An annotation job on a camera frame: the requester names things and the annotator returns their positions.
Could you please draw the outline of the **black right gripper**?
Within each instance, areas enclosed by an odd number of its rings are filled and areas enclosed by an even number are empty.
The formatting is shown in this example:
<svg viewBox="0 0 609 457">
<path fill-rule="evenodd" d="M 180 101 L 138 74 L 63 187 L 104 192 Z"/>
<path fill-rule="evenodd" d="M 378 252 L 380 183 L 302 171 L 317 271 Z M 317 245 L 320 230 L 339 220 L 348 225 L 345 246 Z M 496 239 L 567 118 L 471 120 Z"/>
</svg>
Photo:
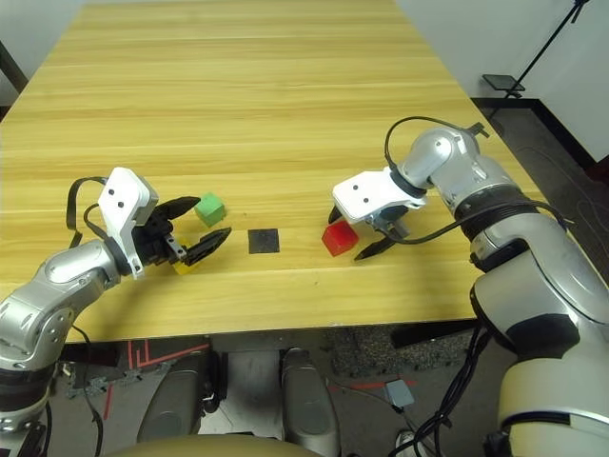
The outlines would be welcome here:
<svg viewBox="0 0 609 457">
<path fill-rule="evenodd" d="M 405 238 L 410 234 L 410 231 L 403 220 L 407 212 L 408 208 L 405 206 L 388 207 L 368 215 L 364 221 L 379 233 L 391 233 L 393 236 Z M 337 206 L 334 206 L 328 215 L 327 222 L 335 223 L 342 217 L 341 211 Z M 394 245 L 395 242 L 392 239 L 384 237 L 364 248 L 356 255 L 354 260 L 361 261 L 373 257 L 385 252 Z"/>
</svg>

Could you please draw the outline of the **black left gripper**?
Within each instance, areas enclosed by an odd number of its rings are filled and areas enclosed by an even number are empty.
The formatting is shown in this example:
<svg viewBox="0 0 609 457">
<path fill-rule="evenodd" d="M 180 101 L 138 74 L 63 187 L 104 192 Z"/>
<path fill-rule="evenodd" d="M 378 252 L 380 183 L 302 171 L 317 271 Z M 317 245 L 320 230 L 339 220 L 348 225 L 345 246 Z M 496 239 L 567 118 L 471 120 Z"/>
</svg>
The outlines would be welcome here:
<svg viewBox="0 0 609 457">
<path fill-rule="evenodd" d="M 200 201 L 194 196 L 168 200 L 159 206 L 159 211 L 151 213 L 143 226 L 135 228 L 135 248 L 143 265 L 174 264 L 182 260 L 185 265 L 195 265 L 220 247 L 232 232 L 231 228 L 216 229 L 187 249 L 172 234 L 170 220 L 186 214 Z"/>
</svg>

